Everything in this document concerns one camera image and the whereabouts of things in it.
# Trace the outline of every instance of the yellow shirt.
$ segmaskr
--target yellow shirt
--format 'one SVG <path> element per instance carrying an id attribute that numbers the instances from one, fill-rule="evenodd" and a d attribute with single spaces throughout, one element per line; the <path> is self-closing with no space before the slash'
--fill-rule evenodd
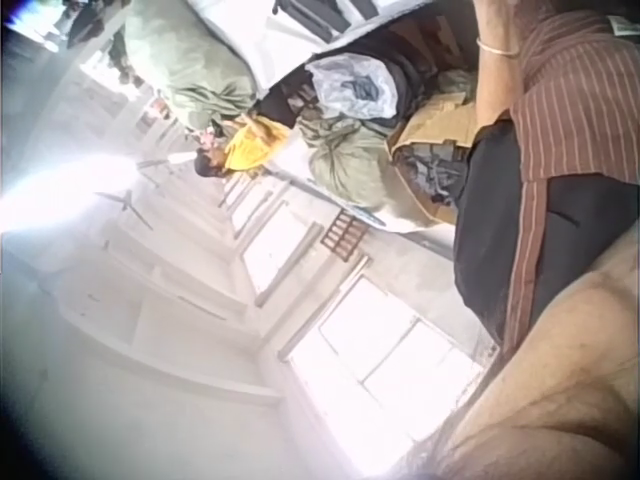
<path id="1" fill-rule="evenodd" d="M 225 168 L 244 171 L 264 165 L 287 141 L 290 130 L 265 117 L 255 121 L 268 130 L 269 141 L 261 139 L 253 128 L 245 125 L 233 136 L 225 148 Z"/>

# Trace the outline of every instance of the metal grille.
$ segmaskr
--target metal grille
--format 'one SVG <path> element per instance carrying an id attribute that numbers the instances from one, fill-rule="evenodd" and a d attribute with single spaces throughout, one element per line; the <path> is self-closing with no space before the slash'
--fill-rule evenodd
<path id="1" fill-rule="evenodd" d="M 346 210 L 340 210 L 320 243 L 346 263 L 360 245 L 367 230 L 369 226 L 366 223 Z"/>

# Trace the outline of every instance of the bracelet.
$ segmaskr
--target bracelet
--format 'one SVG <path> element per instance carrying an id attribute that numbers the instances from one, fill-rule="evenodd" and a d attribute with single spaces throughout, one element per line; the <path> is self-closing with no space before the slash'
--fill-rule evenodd
<path id="1" fill-rule="evenodd" d="M 517 57 L 520 54 L 519 50 L 512 50 L 509 52 L 507 50 L 500 50 L 498 48 L 490 47 L 489 45 L 484 43 L 482 40 L 480 40 L 480 37 L 476 39 L 476 43 L 482 50 L 484 50 L 485 52 L 493 53 L 494 55 L 513 58 L 513 57 Z"/>

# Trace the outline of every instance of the striped shirt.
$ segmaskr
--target striped shirt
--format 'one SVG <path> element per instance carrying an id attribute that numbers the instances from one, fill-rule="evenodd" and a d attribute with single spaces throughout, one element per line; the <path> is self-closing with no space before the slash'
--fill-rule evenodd
<path id="1" fill-rule="evenodd" d="M 510 109 L 522 152 L 519 238 L 504 353 L 529 329 L 550 178 L 599 173 L 639 183 L 640 49 L 589 11 L 557 14 L 552 1 L 520 0 L 515 21 L 524 95 Z"/>

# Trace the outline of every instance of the white plastic bag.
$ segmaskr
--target white plastic bag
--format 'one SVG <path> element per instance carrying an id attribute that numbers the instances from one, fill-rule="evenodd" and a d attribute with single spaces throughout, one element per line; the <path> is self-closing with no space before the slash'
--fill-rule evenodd
<path id="1" fill-rule="evenodd" d="M 398 91 L 385 64 L 355 53 L 326 57 L 306 66 L 325 114 L 343 113 L 351 118 L 393 118 Z"/>

